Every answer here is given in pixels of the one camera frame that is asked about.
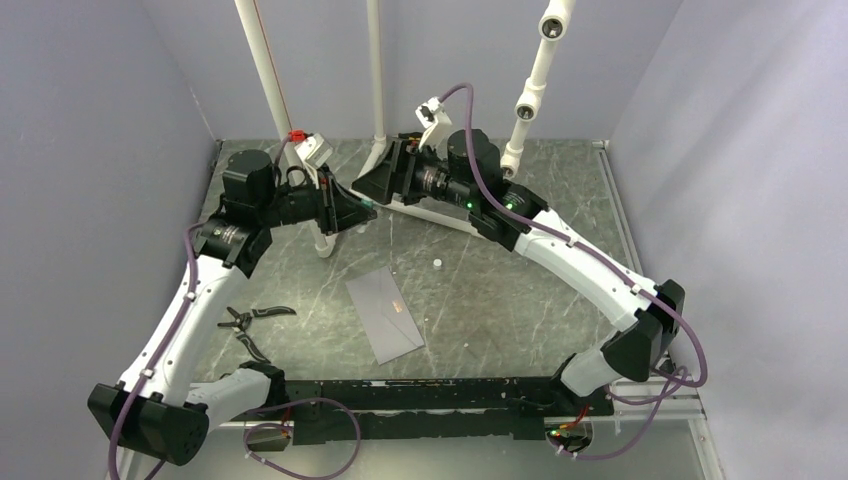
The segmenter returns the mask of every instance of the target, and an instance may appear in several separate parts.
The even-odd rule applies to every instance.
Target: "envelope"
[[[356,313],[380,365],[424,346],[389,267],[348,281]]]

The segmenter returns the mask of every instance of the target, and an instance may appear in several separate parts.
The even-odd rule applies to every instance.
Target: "light purple wall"
[[[0,478],[103,478],[86,400],[170,300],[214,142],[139,2],[0,11]]]
[[[215,136],[275,137],[234,2],[143,2]],[[609,138],[680,2],[579,0],[530,136]],[[508,137],[547,4],[382,2],[387,129],[420,129],[417,105],[470,81],[477,125]],[[259,6],[294,125],[337,138],[372,136],[365,0],[262,0]]]
[[[642,262],[688,289],[730,479],[848,468],[846,46],[844,1],[687,0],[612,137]]]

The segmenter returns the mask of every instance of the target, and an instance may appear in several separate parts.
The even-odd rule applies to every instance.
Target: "white pipe elbow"
[[[509,143],[504,148],[504,154],[501,157],[501,172],[504,178],[511,179],[518,172],[518,166],[521,164],[521,154],[524,152],[524,147],[518,149],[512,148]]]
[[[542,95],[545,94],[546,84],[537,86],[530,80],[528,78],[524,82],[524,91],[521,92],[518,102],[515,104],[515,116],[522,122],[530,122],[536,118],[539,108],[542,106]]]
[[[542,19],[539,20],[539,35],[543,39],[556,42],[562,38],[571,20],[574,2],[575,0],[551,0]]]

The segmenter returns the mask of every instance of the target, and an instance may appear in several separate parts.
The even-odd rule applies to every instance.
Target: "pliers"
[[[222,322],[218,326],[221,328],[232,328],[236,333],[236,339],[247,347],[247,353],[259,363],[271,363],[268,357],[262,355],[256,343],[247,334],[247,329],[254,318],[273,317],[275,315],[297,315],[293,309],[289,307],[271,307],[271,308],[253,308],[247,313],[238,313],[234,308],[227,307],[227,311],[235,318],[233,322]]]

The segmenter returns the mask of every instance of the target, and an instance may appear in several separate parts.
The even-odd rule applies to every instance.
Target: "robotic manipulator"
[[[425,116],[432,103],[434,100],[420,107]],[[353,189],[381,204],[399,195],[405,205],[430,197],[463,208],[481,236],[550,270],[601,309],[615,331],[562,363],[551,379],[552,393],[558,402],[581,405],[594,391],[621,378],[646,381],[651,367],[677,335],[679,325],[661,308],[636,295],[636,288],[648,289],[677,312],[683,308],[683,288],[673,280],[657,285],[593,247],[542,198],[506,180],[500,151],[485,133],[474,129],[471,138],[480,176],[495,199],[521,217],[567,232],[571,242],[504,215],[483,196],[474,179],[465,131],[456,131],[448,138],[446,159],[440,158],[432,145],[421,144],[437,143],[439,140],[427,135],[437,128],[433,123],[424,135],[406,135],[406,139],[393,142],[374,169],[353,182]],[[578,241],[625,272],[636,288],[625,287],[609,268],[585,251],[573,248]]]
[[[432,146],[444,134],[442,138],[429,135],[428,140],[428,133],[432,131],[393,141],[377,165],[353,182],[353,189],[381,204],[397,195],[407,205],[430,197],[462,208],[482,237],[550,270],[600,308],[615,331],[589,350],[564,359],[550,381],[557,402],[584,405],[596,390],[622,377],[647,380],[651,367],[677,334],[677,323],[635,295],[597,259],[573,248],[576,241],[584,247],[591,244],[543,199],[504,178],[500,152],[482,131],[473,130],[472,139],[488,190],[511,212],[568,232],[571,242],[504,215],[484,198],[470,168],[463,131],[448,138],[445,159]],[[289,182],[293,170],[303,174],[302,181]],[[289,401],[283,371],[256,362],[242,364],[216,382],[190,388],[217,320],[270,246],[270,229],[316,221],[324,234],[335,234],[377,216],[367,200],[339,185],[326,165],[304,164],[303,169],[291,167],[281,172],[268,154],[259,150],[234,155],[223,183],[218,210],[193,239],[196,288],[189,290],[192,277],[188,268],[142,353],[116,385],[98,384],[88,400],[107,435],[117,427],[119,445],[176,465],[191,460],[207,432],[222,423],[251,409]],[[657,285],[598,252],[637,286],[650,290],[673,309],[682,309],[684,292],[677,283],[669,280]],[[187,298],[190,308],[174,334],[173,319],[179,318]],[[159,351],[161,356],[151,361]]]

